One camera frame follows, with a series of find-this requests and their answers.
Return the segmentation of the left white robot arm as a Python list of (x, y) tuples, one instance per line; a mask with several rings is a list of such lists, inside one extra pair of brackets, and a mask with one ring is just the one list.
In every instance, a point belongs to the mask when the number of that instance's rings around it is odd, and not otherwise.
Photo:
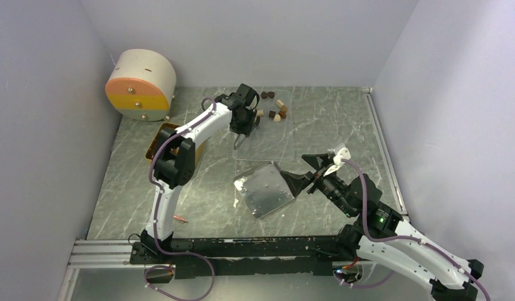
[(183, 187), (194, 175), (197, 148), (220, 129), (235, 133), (234, 146), (239, 147), (259, 123), (259, 101), (255, 89), (241, 84), (228, 95), (206, 97), (201, 103), (203, 112), (200, 115), (157, 136), (148, 172), (156, 196), (150, 219), (140, 234), (146, 255), (154, 263), (164, 263), (172, 253), (174, 213)]

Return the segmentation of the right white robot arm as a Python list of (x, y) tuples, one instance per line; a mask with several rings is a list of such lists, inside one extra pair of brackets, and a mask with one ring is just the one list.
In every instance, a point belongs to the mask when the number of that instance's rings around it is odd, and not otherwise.
[(314, 170), (280, 171), (294, 196), (319, 191), (347, 217), (355, 218), (335, 236), (338, 256), (374, 261), (415, 281), (433, 300), (476, 300), (490, 295), (479, 281), (484, 265), (466, 260), (427, 238), (398, 211), (381, 202), (382, 191), (343, 154), (305, 154)]

